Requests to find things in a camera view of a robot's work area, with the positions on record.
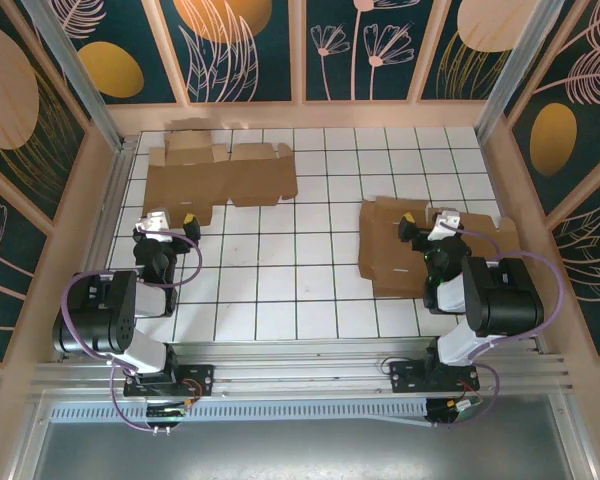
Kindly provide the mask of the aluminium side rail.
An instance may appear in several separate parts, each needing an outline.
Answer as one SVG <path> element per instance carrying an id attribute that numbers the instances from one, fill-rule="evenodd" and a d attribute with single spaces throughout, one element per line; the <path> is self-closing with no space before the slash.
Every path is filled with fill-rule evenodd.
<path id="1" fill-rule="evenodd" d="M 74 274 L 108 265 L 135 146 L 115 149 L 95 129 L 85 135 L 54 220 L 59 292 Z"/>

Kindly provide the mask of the grey metal sheet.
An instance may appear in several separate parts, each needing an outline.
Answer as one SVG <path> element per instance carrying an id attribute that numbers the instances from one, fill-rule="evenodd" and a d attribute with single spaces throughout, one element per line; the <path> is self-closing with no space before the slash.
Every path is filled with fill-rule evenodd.
<path id="1" fill-rule="evenodd" d="M 384 419 L 198 417 L 135 431 L 103 400 L 46 396 L 27 412 L 7 480 L 600 480 L 563 395 L 504 396 L 482 418 L 427 428 Z"/>

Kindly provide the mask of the aluminium frame post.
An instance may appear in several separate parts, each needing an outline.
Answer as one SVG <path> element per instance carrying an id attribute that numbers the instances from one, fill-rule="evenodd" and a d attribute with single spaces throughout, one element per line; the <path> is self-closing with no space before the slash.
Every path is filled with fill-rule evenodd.
<path id="1" fill-rule="evenodd" d="M 42 38 L 63 67 L 68 80 L 91 115 L 108 145 L 116 153 L 122 150 L 122 137 L 107 106 L 89 78 L 77 51 L 64 33 L 59 20 L 47 0 L 21 0 Z"/>
<path id="2" fill-rule="evenodd" d="M 512 49 L 504 68 L 492 89 L 474 128 L 480 147 L 486 144 L 493 129 L 522 82 L 555 19 L 564 0 L 538 0 L 517 45 Z"/>

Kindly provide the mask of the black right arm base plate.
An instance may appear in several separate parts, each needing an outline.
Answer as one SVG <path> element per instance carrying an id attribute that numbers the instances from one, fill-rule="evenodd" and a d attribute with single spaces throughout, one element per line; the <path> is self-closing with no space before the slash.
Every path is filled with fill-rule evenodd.
<path id="1" fill-rule="evenodd" d="M 393 393 L 462 393 L 466 387 L 479 391 L 480 382 L 473 366 L 429 365 L 424 360 L 389 364 Z"/>

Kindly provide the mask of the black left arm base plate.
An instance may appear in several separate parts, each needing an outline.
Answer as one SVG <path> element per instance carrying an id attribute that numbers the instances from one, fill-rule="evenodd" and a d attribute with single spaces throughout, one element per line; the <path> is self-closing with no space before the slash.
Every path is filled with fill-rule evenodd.
<path id="1" fill-rule="evenodd" d="M 199 398 L 212 394 L 213 365 L 178 365 L 152 374 L 141 374 L 126 383 L 126 398 Z"/>

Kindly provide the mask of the brown cardboard box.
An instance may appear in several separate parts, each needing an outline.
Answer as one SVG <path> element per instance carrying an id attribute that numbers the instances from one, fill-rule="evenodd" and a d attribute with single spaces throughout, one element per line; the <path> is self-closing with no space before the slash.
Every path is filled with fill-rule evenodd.
<path id="1" fill-rule="evenodd" d="M 208 131 L 180 131 L 149 150 L 143 213 L 167 213 L 171 226 L 193 214 L 208 226 L 215 206 L 275 206 L 298 194 L 294 153 L 280 143 L 215 143 Z"/>
<path id="2" fill-rule="evenodd" d="M 378 197 L 362 202 L 359 215 L 360 276 L 372 282 L 376 297 L 421 298 L 427 278 L 423 254 L 403 243 L 398 236 L 398 225 L 404 214 L 410 213 L 420 228 L 431 229 L 433 216 L 440 210 L 425 200 Z M 503 217 L 495 224 L 492 217 L 483 214 L 462 213 L 461 227 L 489 236 L 487 240 L 464 235 L 463 241 L 475 256 L 492 258 L 497 251 L 507 252 L 520 248 L 513 220 Z"/>

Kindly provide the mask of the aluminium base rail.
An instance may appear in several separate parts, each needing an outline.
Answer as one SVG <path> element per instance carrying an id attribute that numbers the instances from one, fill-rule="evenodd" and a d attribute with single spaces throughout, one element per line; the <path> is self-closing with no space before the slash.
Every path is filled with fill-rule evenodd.
<path id="1" fill-rule="evenodd" d="M 181 343 L 184 364 L 215 368 L 212 397 L 232 400 L 387 397 L 392 357 L 417 358 L 428 337 Z M 533 340 L 501 345 L 479 359 L 480 392 L 570 393 L 574 382 L 559 354 Z"/>

